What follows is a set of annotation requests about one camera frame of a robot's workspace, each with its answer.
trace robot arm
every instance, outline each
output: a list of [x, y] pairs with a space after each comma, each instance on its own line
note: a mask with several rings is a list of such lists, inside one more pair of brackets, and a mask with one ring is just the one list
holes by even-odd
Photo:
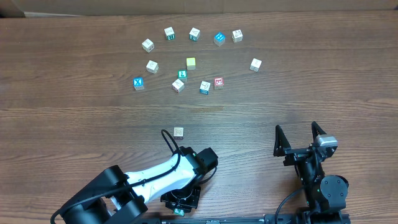
[[[190, 147], [180, 147], [168, 161], [146, 170], [124, 174], [118, 166], [112, 166], [81, 189], [55, 215], [59, 213], [66, 224], [132, 223], [148, 210], [146, 204], [159, 196], [166, 207], [183, 215], [192, 207], [197, 208], [198, 184], [217, 165], [218, 156], [211, 148], [197, 154]], [[97, 197], [101, 195], [111, 198], [116, 213], [108, 212], [104, 201]]]

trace wood grain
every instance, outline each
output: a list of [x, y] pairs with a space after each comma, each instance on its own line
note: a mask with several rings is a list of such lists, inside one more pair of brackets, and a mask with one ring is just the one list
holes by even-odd
[[[176, 39], [166, 41], [170, 26]], [[198, 42], [188, 39], [192, 27]], [[244, 39], [234, 44], [236, 29]], [[160, 130], [174, 126], [185, 129], [181, 146], [220, 157], [188, 217], [274, 213], [300, 185], [272, 156], [275, 125], [302, 147], [312, 121], [339, 140], [323, 167], [349, 180], [352, 222], [398, 222], [397, 12], [1, 19], [0, 33], [0, 223], [48, 223], [108, 166], [167, 160]], [[146, 38], [155, 43], [149, 54]], [[187, 57], [197, 69], [177, 94], [171, 83]], [[258, 73], [249, 70], [253, 58], [262, 60]], [[134, 77], [145, 90], [133, 90]], [[224, 89], [200, 94], [200, 82], [214, 77]], [[304, 204], [301, 195], [282, 213]], [[158, 212], [170, 215], [150, 203]]]

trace yellow-green cube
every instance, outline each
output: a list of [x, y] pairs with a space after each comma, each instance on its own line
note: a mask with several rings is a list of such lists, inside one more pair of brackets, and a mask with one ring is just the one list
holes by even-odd
[[196, 69], [195, 58], [187, 58], [187, 69], [188, 70]]

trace wooden table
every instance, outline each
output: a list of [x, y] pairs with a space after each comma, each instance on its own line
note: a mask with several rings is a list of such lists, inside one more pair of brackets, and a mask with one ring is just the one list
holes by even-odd
[[[167, 41], [170, 26], [176, 39]], [[188, 39], [192, 27], [198, 42]], [[244, 38], [234, 44], [236, 29]], [[149, 54], [146, 38], [155, 43]], [[187, 57], [197, 69], [178, 94], [171, 84]], [[253, 58], [262, 60], [258, 73]], [[134, 77], [145, 90], [133, 90]], [[199, 93], [214, 77], [224, 90]], [[105, 168], [167, 160], [160, 130], [175, 126], [185, 128], [180, 146], [220, 157], [188, 217], [274, 213], [300, 186], [294, 168], [272, 156], [275, 125], [305, 147], [312, 121], [339, 140], [323, 167], [349, 180], [352, 222], [397, 223], [397, 11], [1, 19], [0, 223], [49, 223]], [[301, 195], [281, 213], [304, 205]], [[158, 200], [149, 212], [171, 213]]]

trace cube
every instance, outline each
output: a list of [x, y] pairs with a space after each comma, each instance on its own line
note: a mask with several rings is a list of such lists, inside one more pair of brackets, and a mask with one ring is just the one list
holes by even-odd
[[153, 62], [151, 60], [148, 62], [148, 64], [147, 64], [147, 71], [148, 72], [152, 72], [153, 74], [155, 74], [158, 69], [159, 69], [159, 66], [157, 65], [156, 62]]
[[150, 41], [149, 39], [146, 39], [142, 43], [142, 48], [149, 53], [155, 48], [155, 45], [154, 45], [154, 43], [152, 41]]
[[175, 80], [172, 86], [177, 93], [180, 93], [185, 88], [184, 83], [179, 79]]
[[189, 39], [193, 41], [198, 41], [200, 36], [200, 30], [196, 28], [192, 28], [191, 32], [189, 32]]
[[144, 79], [141, 77], [134, 78], [132, 81], [132, 85], [136, 90], [143, 90], [144, 89]]
[[183, 140], [184, 139], [184, 128], [174, 128], [174, 140]]
[[222, 89], [222, 88], [224, 88], [224, 80], [223, 80], [223, 77], [215, 78], [215, 79], [214, 79], [214, 89], [215, 89], [215, 90], [220, 90], [220, 89]]
[[254, 58], [253, 61], [251, 62], [250, 70], [258, 72], [259, 68], [260, 68], [260, 65], [261, 65], [261, 61]]
[[241, 30], [232, 31], [232, 39], [234, 43], [240, 42], [243, 40], [243, 34]]
[[178, 76], [178, 79], [183, 81], [183, 82], [188, 81], [187, 71], [186, 70], [179, 70], [177, 76]]
[[197, 64], [195, 61], [195, 58], [187, 58], [187, 69], [188, 70], [194, 70], [196, 69]]
[[210, 83], [202, 81], [200, 85], [200, 93], [209, 94]]
[[164, 32], [166, 33], [166, 39], [167, 40], [174, 40], [175, 35], [174, 35], [173, 27], [169, 27], [169, 28], [164, 29]]
[[223, 43], [225, 43], [225, 36], [224, 36], [224, 34], [222, 34], [222, 33], [218, 33], [217, 35], [215, 35], [214, 36], [214, 43], [217, 45], [217, 46], [221, 46], [221, 45], [223, 45]]

